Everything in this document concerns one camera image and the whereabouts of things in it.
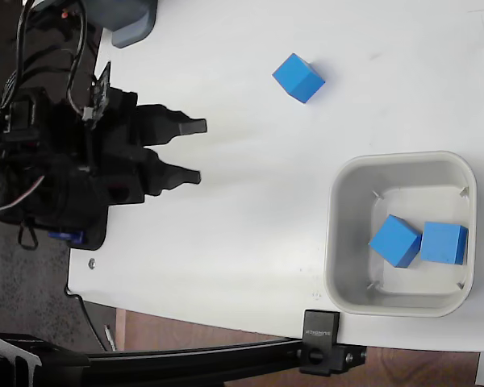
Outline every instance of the black cable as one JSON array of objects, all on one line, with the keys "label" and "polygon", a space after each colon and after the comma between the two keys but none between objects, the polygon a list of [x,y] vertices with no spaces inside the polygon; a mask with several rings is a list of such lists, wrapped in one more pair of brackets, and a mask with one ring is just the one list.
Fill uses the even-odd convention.
[{"label": "black cable", "polygon": [[35,77],[36,75],[42,73],[68,73],[69,69],[63,69],[60,67],[52,67],[52,66],[40,66],[36,67],[35,69],[29,70],[25,73],[22,79],[22,84],[27,82],[29,79]]},{"label": "black cable", "polygon": [[75,110],[75,112],[79,115],[82,115],[82,110],[77,104],[73,101],[72,98],[72,87],[73,87],[73,80],[75,78],[75,74],[77,73],[77,68],[81,63],[82,54],[84,53],[84,49],[86,46],[86,35],[88,31],[88,18],[86,15],[86,7],[82,0],[76,1],[77,8],[79,9],[79,23],[80,31],[79,31],[79,43],[77,44],[77,52],[75,57],[73,58],[72,65],[70,66],[70,74],[68,75],[68,84],[66,85],[66,97],[70,106]]},{"label": "black cable", "polygon": [[98,345],[100,345],[100,348],[102,348],[103,351],[107,352],[106,345],[104,345],[104,342],[98,335],[97,330],[95,329],[94,324],[91,321],[90,315],[88,314],[88,310],[86,309],[86,305],[84,303],[84,300],[79,294],[75,293],[70,293],[70,289],[68,288],[68,278],[66,279],[66,285],[65,285],[65,296],[68,298],[76,298],[79,301],[79,305],[81,306],[82,313],[84,314],[84,317],[86,319],[86,322],[90,326],[90,329],[92,333],[94,334],[95,339],[97,340]]},{"label": "black cable", "polygon": [[12,81],[12,85],[10,87],[9,92],[7,93],[7,95],[4,96],[4,99],[0,103],[0,115],[2,115],[4,111],[7,109],[7,107],[9,107],[16,93],[18,92],[19,85],[21,83],[19,80],[21,80],[23,76],[25,31],[27,29],[27,20],[31,12],[32,5],[34,4],[34,1],[35,0],[27,0],[25,5],[23,6],[22,14],[19,17],[18,30],[16,31],[16,75],[14,77],[14,80]]}]

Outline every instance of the gray container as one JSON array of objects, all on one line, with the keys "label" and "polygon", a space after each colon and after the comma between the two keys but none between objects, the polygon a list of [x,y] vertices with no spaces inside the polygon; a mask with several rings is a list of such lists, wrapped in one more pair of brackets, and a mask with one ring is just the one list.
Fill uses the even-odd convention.
[{"label": "gray container", "polygon": [[[394,268],[368,242],[389,214],[469,229],[463,265],[422,261]],[[349,161],[330,197],[325,285],[342,311],[440,317],[458,308],[474,279],[477,183],[451,152],[363,156]]]}]

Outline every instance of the black metal bar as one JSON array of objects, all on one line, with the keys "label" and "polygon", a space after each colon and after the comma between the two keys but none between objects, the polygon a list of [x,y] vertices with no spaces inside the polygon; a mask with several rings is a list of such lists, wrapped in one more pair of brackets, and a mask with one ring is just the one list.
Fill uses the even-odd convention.
[{"label": "black metal bar", "polygon": [[339,317],[308,310],[302,339],[155,352],[82,354],[30,335],[0,334],[0,386],[217,387],[296,367],[330,376],[365,363],[365,347],[336,342]]},{"label": "black metal bar", "polygon": [[299,366],[300,339],[202,349],[88,355],[82,387],[200,386]]}]

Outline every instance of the gray object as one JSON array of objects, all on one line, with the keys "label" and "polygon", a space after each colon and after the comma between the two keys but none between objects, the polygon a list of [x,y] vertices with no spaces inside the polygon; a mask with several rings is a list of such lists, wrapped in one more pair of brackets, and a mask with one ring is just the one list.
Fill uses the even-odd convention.
[{"label": "gray object", "polygon": [[113,31],[111,42],[124,48],[151,33],[157,0],[86,0],[89,20]]}]

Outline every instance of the metal clamp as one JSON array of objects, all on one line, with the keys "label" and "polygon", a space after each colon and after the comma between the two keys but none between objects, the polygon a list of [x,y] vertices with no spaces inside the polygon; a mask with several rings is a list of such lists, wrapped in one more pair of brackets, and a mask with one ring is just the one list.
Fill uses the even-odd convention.
[{"label": "metal clamp", "polygon": [[329,377],[362,365],[366,347],[337,343],[339,312],[306,310],[299,371]]}]

